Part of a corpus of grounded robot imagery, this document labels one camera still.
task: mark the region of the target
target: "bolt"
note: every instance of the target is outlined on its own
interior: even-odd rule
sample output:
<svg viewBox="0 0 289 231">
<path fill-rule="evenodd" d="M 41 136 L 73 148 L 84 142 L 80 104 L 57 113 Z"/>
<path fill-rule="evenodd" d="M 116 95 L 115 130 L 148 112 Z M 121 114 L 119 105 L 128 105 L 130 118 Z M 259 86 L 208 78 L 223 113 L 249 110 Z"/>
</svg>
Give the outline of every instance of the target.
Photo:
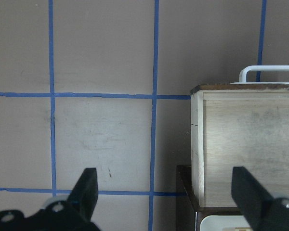
<svg viewBox="0 0 289 231">
<path fill-rule="evenodd" d="M 284 207 L 289 208 L 289 200 L 288 200 L 288 199 L 283 199 L 283 200 L 281 201 L 281 204 L 282 204 Z"/>
<path fill-rule="evenodd" d="M 64 209 L 64 206 L 59 202 L 58 204 L 53 206 L 53 212 L 57 213 Z"/>
<path fill-rule="evenodd" d="M 14 220 L 14 218 L 15 218 L 15 216 L 11 212 L 9 212 L 8 214 L 4 215 L 1 218 L 1 222 L 7 223 L 7 222 Z"/>
</svg>

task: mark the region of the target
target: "wooden drawer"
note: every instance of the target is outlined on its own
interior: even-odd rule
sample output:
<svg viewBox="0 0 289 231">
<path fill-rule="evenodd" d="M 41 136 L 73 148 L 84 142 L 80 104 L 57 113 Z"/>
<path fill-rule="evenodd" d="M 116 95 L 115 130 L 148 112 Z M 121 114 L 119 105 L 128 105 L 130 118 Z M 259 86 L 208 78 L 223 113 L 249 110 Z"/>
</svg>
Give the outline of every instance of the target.
<svg viewBox="0 0 289 231">
<path fill-rule="evenodd" d="M 289 85 L 200 85 L 191 93 L 192 186 L 200 206 L 236 206 L 233 166 L 289 196 Z"/>
</svg>

